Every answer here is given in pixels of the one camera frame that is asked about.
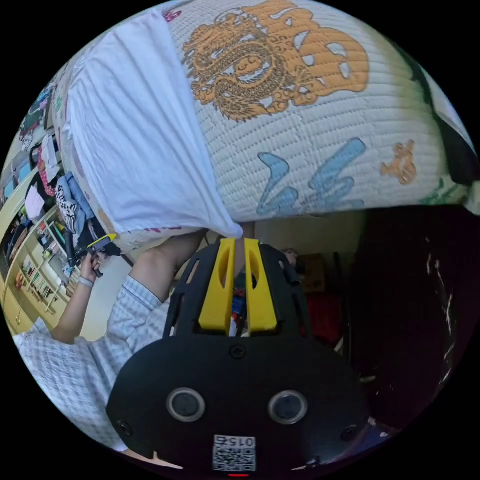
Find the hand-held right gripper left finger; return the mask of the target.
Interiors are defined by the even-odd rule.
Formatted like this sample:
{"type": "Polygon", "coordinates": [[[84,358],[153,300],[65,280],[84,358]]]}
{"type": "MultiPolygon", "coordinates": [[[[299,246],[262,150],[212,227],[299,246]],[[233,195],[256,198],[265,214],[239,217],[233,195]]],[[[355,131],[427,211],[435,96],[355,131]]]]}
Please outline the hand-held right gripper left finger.
{"type": "Polygon", "coordinates": [[[236,241],[223,238],[217,246],[198,323],[205,331],[228,336],[232,317],[236,241]]]}

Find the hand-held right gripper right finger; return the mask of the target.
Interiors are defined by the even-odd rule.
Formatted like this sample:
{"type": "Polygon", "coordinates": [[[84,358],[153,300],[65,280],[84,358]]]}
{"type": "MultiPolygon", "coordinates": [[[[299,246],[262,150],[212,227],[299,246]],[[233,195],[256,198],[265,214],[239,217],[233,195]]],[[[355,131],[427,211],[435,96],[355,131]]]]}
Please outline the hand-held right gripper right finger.
{"type": "Polygon", "coordinates": [[[274,332],[278,321],[260,244],[256,239],[244,240],[244,255],[248,334],[255,336],[274,332]]]}

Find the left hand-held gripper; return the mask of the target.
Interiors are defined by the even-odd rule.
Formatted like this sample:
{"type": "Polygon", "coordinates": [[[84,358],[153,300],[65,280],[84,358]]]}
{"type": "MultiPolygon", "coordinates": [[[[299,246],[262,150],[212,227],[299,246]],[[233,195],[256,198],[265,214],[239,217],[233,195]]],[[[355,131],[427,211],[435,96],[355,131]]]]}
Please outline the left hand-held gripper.
{"type": "Polygon", "coordinates": [[[72,269],[76,267],[88,252],[92,254],[97,254],[100,251],[103,251],[106,247],[114,243],[116,237],[117,235],[114,233],[104,235],[103,237],[97,239],[96,241],[90,243],[89,245],[81,248],[78,251],[74,248],[73,240],[67,239],[66,256],[68,266],[72,269]]]}

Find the person's left hand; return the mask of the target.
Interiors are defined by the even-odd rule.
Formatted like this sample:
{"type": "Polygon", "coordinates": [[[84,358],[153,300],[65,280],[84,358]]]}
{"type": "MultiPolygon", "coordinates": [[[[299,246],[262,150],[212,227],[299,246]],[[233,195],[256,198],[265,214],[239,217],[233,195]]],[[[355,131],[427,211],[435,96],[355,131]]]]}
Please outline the person's left hand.
{"type": "Polygon", "coordinates": [[[97,276],[97,271],[100,268],[100,260],[96,253],[88,252],[81,261],[80,266],[80,276],[86,281],[95,283],[97,276]]]}

